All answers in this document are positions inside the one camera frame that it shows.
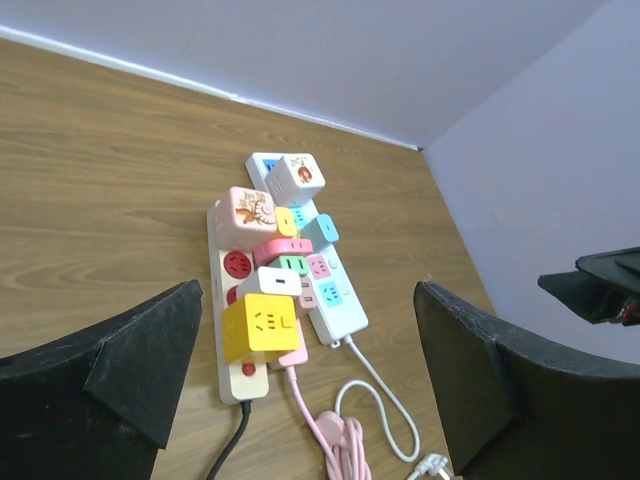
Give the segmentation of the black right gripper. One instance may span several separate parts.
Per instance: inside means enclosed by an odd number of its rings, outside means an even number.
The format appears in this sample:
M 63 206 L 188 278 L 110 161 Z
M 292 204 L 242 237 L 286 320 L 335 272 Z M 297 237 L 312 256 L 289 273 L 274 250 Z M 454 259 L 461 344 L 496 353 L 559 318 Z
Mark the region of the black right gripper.
M 639 247 L 538 286 L 590 324 L 639 324 Z M 466 479 L 635 479 L 639 368 L 497 318 L 422 281 L 414 309 L 449 459 Z

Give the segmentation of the teal plug adapter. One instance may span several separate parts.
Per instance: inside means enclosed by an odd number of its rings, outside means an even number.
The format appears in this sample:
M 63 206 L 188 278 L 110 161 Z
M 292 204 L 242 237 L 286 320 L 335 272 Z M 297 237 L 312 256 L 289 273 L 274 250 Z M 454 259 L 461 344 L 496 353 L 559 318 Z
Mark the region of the teal plug adapter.
M 326 213 L 320 213 L 313 218 L 300 230 L 300 235 L 311 241 L 314 253 L 322 251 L 340 239 L 331 216 Z

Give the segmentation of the white power strip pastel sockets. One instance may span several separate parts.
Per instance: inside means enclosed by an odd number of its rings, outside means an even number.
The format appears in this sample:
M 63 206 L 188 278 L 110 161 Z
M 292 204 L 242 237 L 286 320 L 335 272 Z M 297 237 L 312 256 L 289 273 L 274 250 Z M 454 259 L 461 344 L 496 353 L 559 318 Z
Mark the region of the white power strip pastel sockets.
M 295 153 L 255 152 L 247 159 L 245 167 L 255 189 L 269 193 L 266 175 L 284 154 Z M 302 206 L 282 206 L 292 211 L 299 234 L 306 224 L 322 213 L 317 209 L 314 197 Z M 317 299 L 317 307 L 309 312 L 309 317 L 321 344 L 331 347 L 339 346 L 345 338 L 369 325 L 368 317 L 335 248 L 336 243 L 306 257 L 311 285 Z

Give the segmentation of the pink plug adapter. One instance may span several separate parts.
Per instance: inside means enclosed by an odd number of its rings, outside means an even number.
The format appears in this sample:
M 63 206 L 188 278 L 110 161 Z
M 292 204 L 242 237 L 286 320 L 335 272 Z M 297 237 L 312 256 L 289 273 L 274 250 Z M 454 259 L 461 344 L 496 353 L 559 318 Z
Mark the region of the pink plug adapter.
M 253 260 L 256 267 L 266 266 L 282 255 L 306 256 L 314 252 L 313 244 L 305 238 L 278 238 L 272 239 L 253 251 Z

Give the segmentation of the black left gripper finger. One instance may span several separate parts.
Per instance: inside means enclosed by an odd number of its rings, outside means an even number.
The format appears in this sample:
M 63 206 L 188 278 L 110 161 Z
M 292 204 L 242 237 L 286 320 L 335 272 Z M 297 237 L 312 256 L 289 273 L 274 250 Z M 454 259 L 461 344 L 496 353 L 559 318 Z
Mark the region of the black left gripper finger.
M 148 479 L 202 316 L 191 280 L 1 361 L 4 479 Z

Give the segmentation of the small yellow plug adapter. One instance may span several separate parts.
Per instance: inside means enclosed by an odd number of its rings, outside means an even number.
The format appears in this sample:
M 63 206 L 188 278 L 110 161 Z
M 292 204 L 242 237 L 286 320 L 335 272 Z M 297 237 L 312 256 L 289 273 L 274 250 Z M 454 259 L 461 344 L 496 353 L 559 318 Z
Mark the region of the small yellow plug adapter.
M 275 239 L 295 238 L 298 229 L 292 211 L 287 207 L 277 206 L 275 208 L 276 230 L 273 235 Z

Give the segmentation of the pink power strip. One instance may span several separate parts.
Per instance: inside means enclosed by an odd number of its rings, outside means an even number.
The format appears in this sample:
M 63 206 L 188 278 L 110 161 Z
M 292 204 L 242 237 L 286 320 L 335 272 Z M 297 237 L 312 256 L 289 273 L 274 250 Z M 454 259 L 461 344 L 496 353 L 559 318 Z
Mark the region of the pink power strip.
M 308 276 L 301 278 L 301 287 L 301 294 L 294 298 L 296 314 L 294 332 L 296 333 L 297 339 L 295 349 L 287 351 L 276 360 L 271 361 L 268 366 L 272 370 L 285 370 L 308 361 L 309 355 L 304 338 L 302 320 L 311 310 L 317 307 L 317 300 Z

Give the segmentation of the white cube adapter cartoon print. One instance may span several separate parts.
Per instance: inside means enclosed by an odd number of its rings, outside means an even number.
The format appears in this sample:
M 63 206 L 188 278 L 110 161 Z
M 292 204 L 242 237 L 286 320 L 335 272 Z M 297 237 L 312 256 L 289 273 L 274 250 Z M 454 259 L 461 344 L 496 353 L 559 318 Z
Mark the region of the white cube adapter cartoon print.
M 309 153 L 284 154 L 265 181 L 278 206 L 302 206 L 326 186 L 315 157 Z

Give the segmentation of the green plug adapter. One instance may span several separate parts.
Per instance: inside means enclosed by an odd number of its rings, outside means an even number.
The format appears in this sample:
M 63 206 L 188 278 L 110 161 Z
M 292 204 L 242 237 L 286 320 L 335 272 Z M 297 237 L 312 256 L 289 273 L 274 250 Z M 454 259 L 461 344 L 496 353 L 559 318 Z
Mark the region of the green plug adapter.
M 304 277 L 309 274 L 307 260 L 301 255 L 281 255 L 269 263 L 270 267 L 288 269 Z

